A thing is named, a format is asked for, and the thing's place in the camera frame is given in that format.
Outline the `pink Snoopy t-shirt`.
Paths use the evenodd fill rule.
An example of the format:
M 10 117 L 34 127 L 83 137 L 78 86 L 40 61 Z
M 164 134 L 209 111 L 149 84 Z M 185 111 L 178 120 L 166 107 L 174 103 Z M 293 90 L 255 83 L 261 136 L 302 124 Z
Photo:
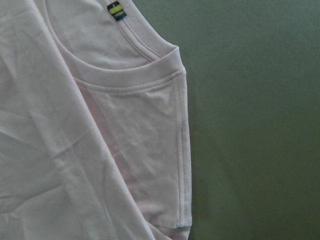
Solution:
M 186 76 L 131 0 L 1 1 L 1 239 L 188 239 Z

